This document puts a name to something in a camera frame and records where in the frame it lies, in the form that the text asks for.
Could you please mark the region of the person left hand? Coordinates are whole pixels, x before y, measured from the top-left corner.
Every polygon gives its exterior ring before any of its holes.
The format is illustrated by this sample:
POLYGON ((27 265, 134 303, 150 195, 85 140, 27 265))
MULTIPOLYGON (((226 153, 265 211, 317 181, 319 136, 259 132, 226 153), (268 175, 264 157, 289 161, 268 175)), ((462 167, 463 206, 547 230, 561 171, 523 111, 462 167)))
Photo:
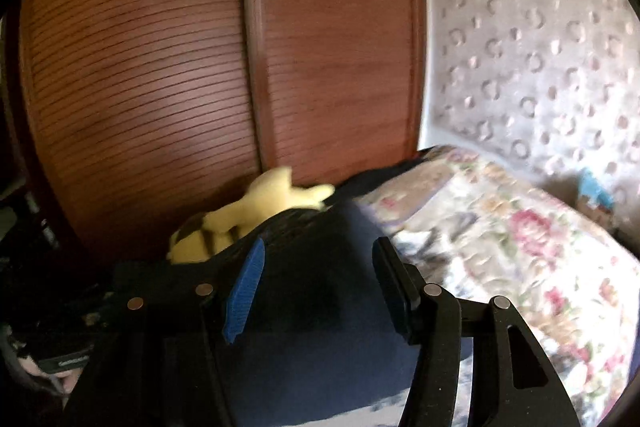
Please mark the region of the person left hand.
POLYGON ((17 359, 18 376, 30 387, 52 393, 59 398, 68 397, 77 385, 82 369, 49 374, 43 372, 31 357, 17 359))

